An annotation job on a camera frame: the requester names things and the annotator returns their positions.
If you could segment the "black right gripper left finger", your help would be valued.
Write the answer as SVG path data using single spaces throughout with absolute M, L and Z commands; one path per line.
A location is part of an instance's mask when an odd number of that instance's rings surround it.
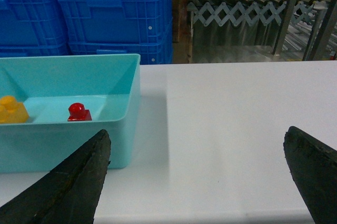
M 111 140 L 102 129 L 1 206 L 1 223 L 93 223 L 110 154 Z

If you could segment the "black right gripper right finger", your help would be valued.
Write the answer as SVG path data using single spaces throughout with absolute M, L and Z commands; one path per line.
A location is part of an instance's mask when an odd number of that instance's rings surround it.
M 315 223 L 336 223 L 336 150 L 291 126 L 284 153 L 294 183 Z

